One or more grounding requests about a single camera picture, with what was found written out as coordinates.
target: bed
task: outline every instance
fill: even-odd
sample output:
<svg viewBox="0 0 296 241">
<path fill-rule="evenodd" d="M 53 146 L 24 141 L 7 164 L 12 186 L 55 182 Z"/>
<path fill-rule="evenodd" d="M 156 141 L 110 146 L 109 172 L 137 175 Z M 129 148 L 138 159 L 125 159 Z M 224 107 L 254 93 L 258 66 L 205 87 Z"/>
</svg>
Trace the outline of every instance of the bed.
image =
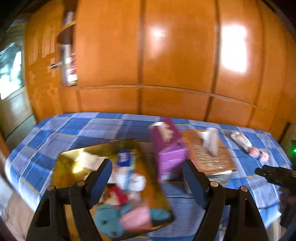
<svg viewBox="0 0 296 241">
<path fill-rule="evenodd" d="M 102 112 L 62 114 L 47 118 L 34 127 L 12 151 L 5 165 L 6 176 L 23 200 L 35 210 L 51 182 L 55 161 L 60 152 L 115 139 L 137 138 L 146 158 L 152 161 L 148 126 L 161 118 Z M 180 131 L 218 128 L 220 138 L 237 167 L 237 173 L 229 180 L 227 187 L 237 189 L 244 185 L 249 188 L 266 227 L 280 216 L 278 188 L 254 173 L 255 168 L 262 167 L 262 163 L 249 157 L 230 138 L 233 130 L 243 132 L 253 146 L 270 155 L 267 165 L 288 168 L 289 159 L 269 132 L 179 118 L 173 118 L 173 122 Z M 203 210 L 195 203 L 192 195 L 185 192 L 182 182 L 165 182 L 161 183 L 161 187 L 176 219 L 171 225 L 139 238 L 191 240 L 201 222 Z M 217 238 L 223 235 L 226 214 L 227 208 Z"/>
</svg>

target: blue label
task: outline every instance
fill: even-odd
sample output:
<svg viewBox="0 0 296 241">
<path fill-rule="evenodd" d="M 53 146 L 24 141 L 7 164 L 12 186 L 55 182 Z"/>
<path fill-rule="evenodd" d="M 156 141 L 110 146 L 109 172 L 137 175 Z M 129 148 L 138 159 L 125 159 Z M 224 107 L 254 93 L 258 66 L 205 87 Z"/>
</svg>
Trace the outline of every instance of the blue label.
<svg viewBox="0 0 296 241">
<path fill-rule="evenodd" d="M 133 167 L 134 166 L 134 157 L 131 153 L 131 150 L 120 149 L 118 152 L 117 165 L 119 167 Z"/>
</svg>

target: cardboard box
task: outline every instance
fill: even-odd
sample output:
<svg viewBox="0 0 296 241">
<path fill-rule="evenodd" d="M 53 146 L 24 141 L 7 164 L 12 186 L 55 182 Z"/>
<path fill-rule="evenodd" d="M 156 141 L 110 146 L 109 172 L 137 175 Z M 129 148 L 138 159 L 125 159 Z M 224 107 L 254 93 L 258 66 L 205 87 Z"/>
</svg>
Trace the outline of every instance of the cardboard box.
<svg viewBox="0 0 296 241">
<path fill-rule="evenodd" d="M 152 150 L 157 165 L 158 181 L 175 179 L 182 174 L 182 162 L 187 158 L 187 147 L 171 118 L 150 126 Z"/>
<path fill-rule="evenodd" d="M 182 131 L 184 143 L 189 148 L 188 157 L 195 165 L 196 169 L 207 175 L 210 181 L 217 181 L 225 186 L 227 181 L 236 173 L 236 166 L 224 146 L 219 139 L 218 155 L 213 157 L 203 147 L 203 140 L 198 134 L 201 129 Z M 185 189 L 191 193 L 189 186 L 185 180 Z"/>
</svg>

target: purple box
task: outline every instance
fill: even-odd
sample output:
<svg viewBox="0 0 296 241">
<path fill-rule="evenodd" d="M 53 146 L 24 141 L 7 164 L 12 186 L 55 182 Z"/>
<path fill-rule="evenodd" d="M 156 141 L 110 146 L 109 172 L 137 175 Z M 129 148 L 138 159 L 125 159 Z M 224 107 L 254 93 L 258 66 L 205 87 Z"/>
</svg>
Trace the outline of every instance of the purple box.
<svg viewBox="0 0 296 241">
<path fill-rule="evenodd" d="M 150 127 L 151 143 L 158 181 L 167 181 L 182 174 L 181 163 L 186 160 L 188 150 L 172 119 L 165 118 L 161 122 L 164 122 L 161 126 Z"/>
</svg>

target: window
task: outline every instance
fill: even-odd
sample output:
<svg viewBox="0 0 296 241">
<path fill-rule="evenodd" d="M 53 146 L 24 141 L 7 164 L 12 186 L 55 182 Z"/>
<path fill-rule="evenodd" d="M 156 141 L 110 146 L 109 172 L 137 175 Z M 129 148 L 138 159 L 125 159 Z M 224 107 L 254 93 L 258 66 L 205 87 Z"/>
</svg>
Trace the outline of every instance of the window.
<svg viewBox="0 0 296 241">
<path fill-rule="evenodd" d="M 22 84 L 22 51 L 15 43 L 0 52 L 0 98 L 3 100 Z"/>
</svg>

